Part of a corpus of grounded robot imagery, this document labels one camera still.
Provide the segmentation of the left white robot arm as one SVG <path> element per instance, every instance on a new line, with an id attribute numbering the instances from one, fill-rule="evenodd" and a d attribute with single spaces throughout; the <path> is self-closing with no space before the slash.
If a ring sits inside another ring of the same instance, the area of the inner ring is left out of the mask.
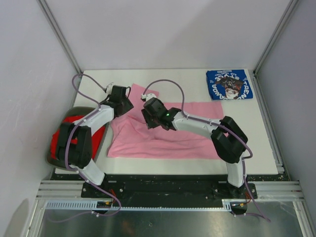
<path id="1" fill-rule="evenodd" d="M 102 198 L 108 194 L 109 185 L 104 182 L 105 173 L 93 161 L 93 135 L 105 124 L 134 108 L 129 95 L 131 87 L 112 83 L 105 89 L 107 97 L 97 102 L 97 108 L 73 122 L 63 122 L 59 128 L 55 157 L 67 169 L 82 174 L 93 183 L 92 192 Z"/>

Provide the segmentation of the pink t shirt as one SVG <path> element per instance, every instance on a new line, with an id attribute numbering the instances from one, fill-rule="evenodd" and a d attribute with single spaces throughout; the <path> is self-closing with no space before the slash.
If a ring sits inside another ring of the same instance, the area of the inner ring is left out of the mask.
<path id="1" fill-rule="evenodd" d="M 187 131 L 148 129 L 141 113 L 144 88 L 133 84 L 129 100 L 133 109 L 111 121 L 111 158 L 219 159 L 210 139 Z"/>

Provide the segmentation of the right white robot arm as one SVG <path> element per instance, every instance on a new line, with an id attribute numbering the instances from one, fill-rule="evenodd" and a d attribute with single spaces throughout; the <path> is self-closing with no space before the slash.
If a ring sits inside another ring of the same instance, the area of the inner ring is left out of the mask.
<path id="1" fill-rule="evenodd" d="M 211 140 L 218 157 L 226 163 L 229 195 L 239 198 L 245 193 L 244 160 L 248 139 L 231 117 L 213 120 L 192 116 L 179 108 L 167 109 L 154 94 L 143 94 L 141 100 L 149 129 L 160 126 L 167 131 L 187 131 Z"/>

